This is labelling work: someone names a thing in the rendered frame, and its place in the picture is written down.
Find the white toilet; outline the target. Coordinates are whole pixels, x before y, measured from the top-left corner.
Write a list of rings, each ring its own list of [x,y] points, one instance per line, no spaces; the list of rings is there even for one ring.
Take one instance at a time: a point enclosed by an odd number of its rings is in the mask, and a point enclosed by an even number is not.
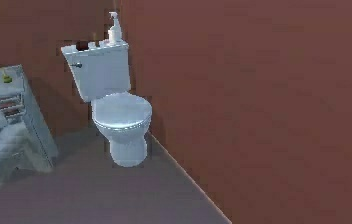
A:
[[[112,160],[135,167],[147,157],[147,133],[152,106],[131,92],[129,44],[103,41],[97,48],[78,51],[63,46],[61,52],[81,99],[91,105],[91,118],[109,142]]]

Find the pale grey cabinet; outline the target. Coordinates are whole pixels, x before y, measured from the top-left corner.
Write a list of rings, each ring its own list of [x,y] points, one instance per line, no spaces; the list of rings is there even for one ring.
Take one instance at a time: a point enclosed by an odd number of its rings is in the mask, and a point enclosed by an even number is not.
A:
[[[4,83],[6,71],[13,79]],[[0,68],[0,188],[17,170],[50,173],[58,148],[20,65]]]

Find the white soap dispenser bottle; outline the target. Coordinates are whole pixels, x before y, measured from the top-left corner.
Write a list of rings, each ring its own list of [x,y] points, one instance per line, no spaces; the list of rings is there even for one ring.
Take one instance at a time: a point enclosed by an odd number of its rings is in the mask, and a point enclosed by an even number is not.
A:
[[[122,42],[122,30],[118,18],[117,12],[110,12],[111,19],[113,20],[113,25],[108,30],[109,43],[110,44],[120,44]]]

